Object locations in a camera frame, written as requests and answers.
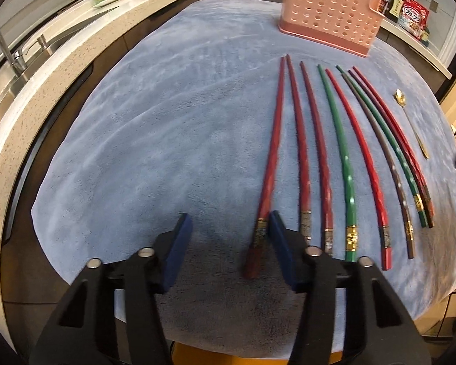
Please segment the gold spoon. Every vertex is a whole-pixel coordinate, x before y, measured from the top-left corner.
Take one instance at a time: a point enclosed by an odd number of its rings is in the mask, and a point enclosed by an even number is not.
[[[414,135],[415,135],[415,137],[417,139],[417,142],[419,143],[419,147],[421,147],[421,151],[422,151],[422,154],[424,155],[424,158],[429,159],[429,153],[428,153],[428,151],[426,149],[426,146],[424,145],[424,143],[422,142],[421,138],[419,137],[419,135],[415,131],[414,125],[412,125],[412,122],[410,121],[409,115],[407,114],[407,111],[404,108],[406,106],[406,97],[404,96],[404,94],[402,93],[402,91],[400,89],[397,89],[395,91],[394,98],[397,101],[397,103],[399,104],[399,106],[402,107],[402,109],[404,110],[404,113],[407,116],[407,120],[409,121],[410,127],[412,128],[412,131],[414,132]]]

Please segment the stainless steel sink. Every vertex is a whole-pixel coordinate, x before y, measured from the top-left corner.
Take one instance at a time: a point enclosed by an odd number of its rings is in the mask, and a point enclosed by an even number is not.
[[[0,94],[0,121],[2,120],[5,112],[12,105],[13,100],[17,97],[27,81],[34,75],[37,70],[56,52],[66,41],[72,38],[79,31],[84,29],[88,24],[94,22],[96,19],[102,17],[112,9],[96,14],[74,26],[63,31],[61,34],[47,41],[47,47],[35,53],[28,61],[27,68],[20,77],[15,77],[11,80],[5,89]]]

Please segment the gray blue fabric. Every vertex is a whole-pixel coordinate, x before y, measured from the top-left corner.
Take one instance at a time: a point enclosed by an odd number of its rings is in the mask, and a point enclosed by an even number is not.
[[[282,34],[281,5],[255,0],[192,4],[142,40],[93,91],[57,151],[34,203],[34,227],[59,275],[71,283],[85,262],[129,257],[189,213],[195,230],[178,281],[158,296],[166,337],[241,357],[288,358],[303,296],[285,285],[268,246],[261,278],[240,269],[252,235],[268,154],[279,59],[289,53],[309,70],[331,170],[334,255],[344,258],[345,202],[337,139],[317,64],[357,65],[387,101],[427,179],[436,211],[421,229],[411,192],[417,257],[408,260],[392,176],[358,102],[342,85],[367,138],[389,213],[393,268],[385,277],[412,317],[456,287],[456,144],[431,90],[396,50],[375,40],[368,58]],[[313,241],[320,244],[320,185],[314,128],[295,68],[308,141]],[[426,143],[426,161],[392,94],[400,88]],[[355,172],[360,256],[380,265],[371,186],[348,117],[337,99]],[[399,174],[404,174],[399,166]],[[298,221],[298,159],[286,71],[283,129],[273,209],[290,229]],[[338,293],[334,350],[342,349]],[[122,304],[118,316],[124,318]]]

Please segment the perforated basket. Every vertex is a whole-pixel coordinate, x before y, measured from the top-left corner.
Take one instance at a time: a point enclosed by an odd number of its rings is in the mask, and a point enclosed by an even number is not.
[[[279,29],[367,56],[384,18],[380,0],[283,0]]]

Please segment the faucet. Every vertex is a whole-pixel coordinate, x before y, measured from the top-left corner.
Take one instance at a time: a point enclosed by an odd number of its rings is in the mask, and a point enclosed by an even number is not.
[[[46,39],[45,39],[44,35],[41,35],[37,39],[36,42],[39,43],[39,46],[41,47],[42,50],[45,50],[47,48],[47,43],[46,43]],[[17,77],[20,77],[24,73],[25,69],[27,68],[27,65],[26,65],[24,57],[23,57],[22,46],[20,48],[18,48],[18,50],[12,55],[12,53],[10,52],[9,46],[5,42],[5,39],[3,38],[3,35],[0,31],[0,49],[1,49],[2,53],[4,54],[8,63],[12,67],[12,70],[15,73],[15,75]]]

